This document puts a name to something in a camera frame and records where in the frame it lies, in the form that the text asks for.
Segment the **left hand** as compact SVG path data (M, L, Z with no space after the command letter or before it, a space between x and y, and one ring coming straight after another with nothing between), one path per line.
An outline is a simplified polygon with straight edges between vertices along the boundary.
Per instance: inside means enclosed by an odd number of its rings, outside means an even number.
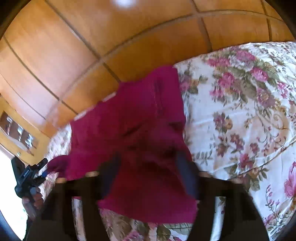
M34 220L42 208L44 200L39 187L36 187L30 197L22 198L22 205L30 220Z

